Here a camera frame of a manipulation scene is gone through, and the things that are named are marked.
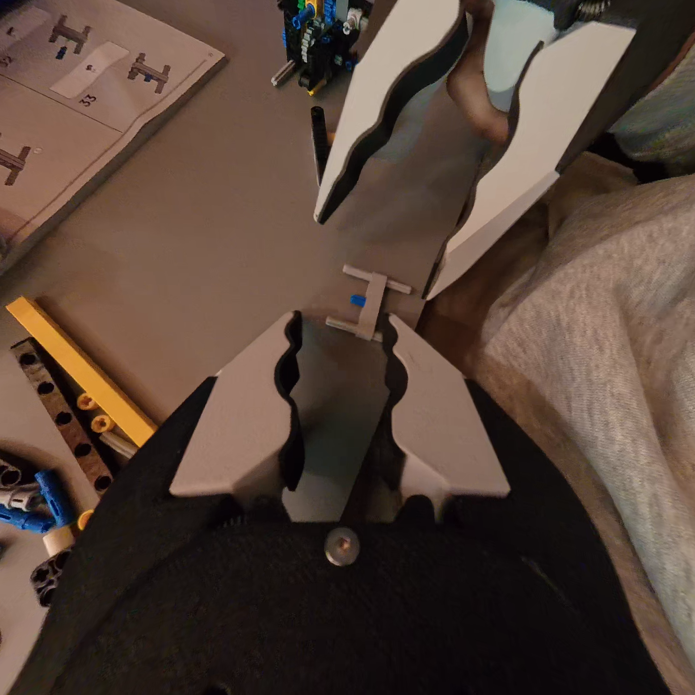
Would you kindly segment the pale grey lego axle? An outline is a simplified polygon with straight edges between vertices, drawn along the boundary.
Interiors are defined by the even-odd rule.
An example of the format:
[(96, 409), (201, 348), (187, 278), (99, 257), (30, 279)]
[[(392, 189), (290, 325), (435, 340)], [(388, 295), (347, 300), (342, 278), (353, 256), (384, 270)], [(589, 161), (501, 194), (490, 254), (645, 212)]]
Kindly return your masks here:
[(105, 431), (100, 433), (100, 440), (107, 445), (112, 451), (126, 460), (132, 459), (138, 452), (138, 447), (133, 443), (122, 438), (113, 431)]

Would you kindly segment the black angled lego beam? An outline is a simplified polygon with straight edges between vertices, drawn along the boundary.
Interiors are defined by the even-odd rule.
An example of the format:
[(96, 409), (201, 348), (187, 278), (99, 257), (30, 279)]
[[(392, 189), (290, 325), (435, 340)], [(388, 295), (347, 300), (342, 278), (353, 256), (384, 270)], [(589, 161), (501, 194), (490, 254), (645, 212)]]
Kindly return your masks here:
[(31, 573), (30, 584), (41, 607), (50, 607), (59, 580), (63, 575), (65, 563), (71, 554), (72, 547), (57, 552), (38, 565)]

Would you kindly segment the lego instruction booklet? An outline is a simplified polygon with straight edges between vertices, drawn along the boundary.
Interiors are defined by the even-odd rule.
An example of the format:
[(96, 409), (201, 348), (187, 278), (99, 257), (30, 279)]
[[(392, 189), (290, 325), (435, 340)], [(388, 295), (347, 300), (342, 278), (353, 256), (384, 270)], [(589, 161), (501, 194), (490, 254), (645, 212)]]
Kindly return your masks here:
[(2, 1), (1, 273), (227, 61), (118, 1)]

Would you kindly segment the person's right hand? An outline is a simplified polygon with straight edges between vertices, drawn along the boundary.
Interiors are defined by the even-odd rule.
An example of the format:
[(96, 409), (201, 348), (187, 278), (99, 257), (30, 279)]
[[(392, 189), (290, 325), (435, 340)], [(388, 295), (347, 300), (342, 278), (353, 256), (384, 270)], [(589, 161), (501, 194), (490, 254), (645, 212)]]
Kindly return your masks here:
[(492, 105), (484, 79), (484, 54), (494, 13), (493, 1), (467, 1), (472, 25), (458, 63), (447, 77), (446, 90), (472, 132), (490, 143), (505, 144), (507, 114)]

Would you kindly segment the black and blue lego model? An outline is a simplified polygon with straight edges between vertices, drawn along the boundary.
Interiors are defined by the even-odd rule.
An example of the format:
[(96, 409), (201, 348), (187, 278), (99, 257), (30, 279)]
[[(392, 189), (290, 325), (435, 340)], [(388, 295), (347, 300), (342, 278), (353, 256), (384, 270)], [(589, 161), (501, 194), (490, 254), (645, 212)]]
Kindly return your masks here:
[(314, 96), (334, 79), (352, 72), (354, 45), (368, 27), (373, 1), (277, 1), (283, 16), (286, 63), (294, 60), (300, 88)]

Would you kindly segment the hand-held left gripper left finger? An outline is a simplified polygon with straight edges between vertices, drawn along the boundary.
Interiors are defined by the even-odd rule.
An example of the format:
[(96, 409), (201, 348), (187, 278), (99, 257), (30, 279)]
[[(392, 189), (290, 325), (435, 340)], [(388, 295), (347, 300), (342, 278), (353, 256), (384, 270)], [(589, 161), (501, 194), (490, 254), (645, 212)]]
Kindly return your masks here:
[(169, 485), (174, 497), (229, 494), (248, 507), (298, 488), (305, 447), (292, 390), (301, 348), (302, 314), (289, 311), (218, 372)]

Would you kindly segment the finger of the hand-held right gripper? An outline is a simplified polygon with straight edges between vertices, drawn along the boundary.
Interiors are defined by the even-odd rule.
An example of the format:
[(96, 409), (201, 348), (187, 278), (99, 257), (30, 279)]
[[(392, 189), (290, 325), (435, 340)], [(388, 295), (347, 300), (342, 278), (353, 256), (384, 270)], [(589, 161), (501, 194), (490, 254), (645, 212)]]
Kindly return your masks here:
[(467, 41), (463, 1), (395, 2), (354, 68), (317, 194), (317, 223), (326, 223), (350, 195), (404, 111), (422, 121)]
[(589, 22), (534, 55), (518, 88), (508, 148), (475, 188), (470, 213), (444, 246), (425, 300), (463, 275), (558, 180), (561, 157), (635, 33)]

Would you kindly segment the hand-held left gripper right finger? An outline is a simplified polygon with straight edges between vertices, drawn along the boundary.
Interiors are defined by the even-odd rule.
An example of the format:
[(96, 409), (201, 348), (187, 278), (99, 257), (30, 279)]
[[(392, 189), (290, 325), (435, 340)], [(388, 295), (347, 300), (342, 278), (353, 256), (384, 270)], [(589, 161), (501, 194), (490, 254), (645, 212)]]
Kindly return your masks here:
[(455, 497), (506, 498), (510, 483), (463, 374), (393, 313), (382, 346), (380, 468), (388, 487), (403, 502), (428, 499), (435, 517)]

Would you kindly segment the long black lego beam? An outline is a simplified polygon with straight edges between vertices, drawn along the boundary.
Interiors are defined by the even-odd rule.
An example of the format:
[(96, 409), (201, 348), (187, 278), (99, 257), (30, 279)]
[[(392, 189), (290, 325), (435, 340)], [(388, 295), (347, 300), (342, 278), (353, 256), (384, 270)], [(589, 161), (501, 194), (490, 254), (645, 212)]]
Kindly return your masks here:
[(10, 352), (35, 391), (57, 432), (98, 499), (113, 482), (105, 447), (88, 429), (86, 416), (80, 414), (77, 396), (63, 369), (35, 338), (25, 338), (11, 346)]

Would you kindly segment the person's grey sweatpants leg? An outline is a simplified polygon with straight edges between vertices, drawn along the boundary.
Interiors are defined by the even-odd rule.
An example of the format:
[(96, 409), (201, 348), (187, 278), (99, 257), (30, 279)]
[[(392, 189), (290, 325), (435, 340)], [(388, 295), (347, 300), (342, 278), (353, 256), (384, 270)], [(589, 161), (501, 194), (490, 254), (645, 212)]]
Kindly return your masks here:
[(476, 378), (591, 466), (694, 664), (694, 175), (587, 199), (491, 307)]

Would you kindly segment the grey knit fabric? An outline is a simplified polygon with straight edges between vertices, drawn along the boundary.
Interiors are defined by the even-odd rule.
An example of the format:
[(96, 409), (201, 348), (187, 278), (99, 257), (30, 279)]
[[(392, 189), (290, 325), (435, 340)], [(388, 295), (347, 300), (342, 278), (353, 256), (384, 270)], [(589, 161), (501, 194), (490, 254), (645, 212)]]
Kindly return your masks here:
[(621, 151), (677, 175), (694, 173), (694, 46), (610, 129)]

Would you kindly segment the blue lego connector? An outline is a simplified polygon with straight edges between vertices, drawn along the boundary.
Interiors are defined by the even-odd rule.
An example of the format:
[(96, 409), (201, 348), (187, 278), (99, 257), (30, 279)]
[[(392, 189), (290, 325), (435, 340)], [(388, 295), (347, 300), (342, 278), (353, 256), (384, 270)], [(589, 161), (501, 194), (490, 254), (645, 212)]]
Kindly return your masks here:
[(38, 471), (34, 479), (55, 521), (55, 526), (71, 526), (76, 520), (76, 515), (59, 475), (52, 470), (43, 470)]
[(1, 523), (40, 535), (47, 534), (56, 527), (56, 521), (52, 517), (4, 506), (1, 506)]

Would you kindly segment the cream lego bush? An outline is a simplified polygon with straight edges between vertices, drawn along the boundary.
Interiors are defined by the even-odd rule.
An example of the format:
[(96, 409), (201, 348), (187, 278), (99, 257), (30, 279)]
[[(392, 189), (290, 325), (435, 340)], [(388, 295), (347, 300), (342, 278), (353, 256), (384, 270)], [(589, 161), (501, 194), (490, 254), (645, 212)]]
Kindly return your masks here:
[(75, 540), (75, 530), (71, 525), (55, 527), (42, 536), (42, 541), (49, 558), (71, 548)]

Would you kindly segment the black toothed lego rack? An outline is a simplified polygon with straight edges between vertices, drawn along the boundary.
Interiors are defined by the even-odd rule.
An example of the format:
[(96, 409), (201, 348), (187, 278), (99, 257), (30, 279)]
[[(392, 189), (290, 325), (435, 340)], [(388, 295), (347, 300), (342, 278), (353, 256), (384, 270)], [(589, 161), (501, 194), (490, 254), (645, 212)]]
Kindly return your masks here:
[(327, 129), (325, 111), (320, 106), (310, 109), (311, 117), (311, 142), (316, 166), (317, 185), (320, 186), (325, 174), (325, 169), (334, 142), (335, 133)]

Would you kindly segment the grey H-shaped lego assembly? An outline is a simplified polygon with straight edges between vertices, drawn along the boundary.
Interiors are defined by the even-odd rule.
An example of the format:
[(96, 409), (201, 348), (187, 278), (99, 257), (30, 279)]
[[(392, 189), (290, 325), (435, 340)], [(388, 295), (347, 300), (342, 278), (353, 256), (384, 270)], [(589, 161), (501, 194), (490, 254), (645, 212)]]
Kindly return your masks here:
[(361, 270), (350, 264), (344, 264), (342, 271), (343, 274), (349, 277), (367, 283), (367, 289), (363, 294), (366, 296), (366, 305), (364, 308), (360, 308), (359, 319), (356, 323), (328, 316), (325, 319), (325, 325), (365, 341), (383, 342), (382, 332), (378, 330), (378, 319), (386, 291), (391, 290), (400, 294), (410, 295), (412, 287), (405, 283), (397, 282), (385, 274)]

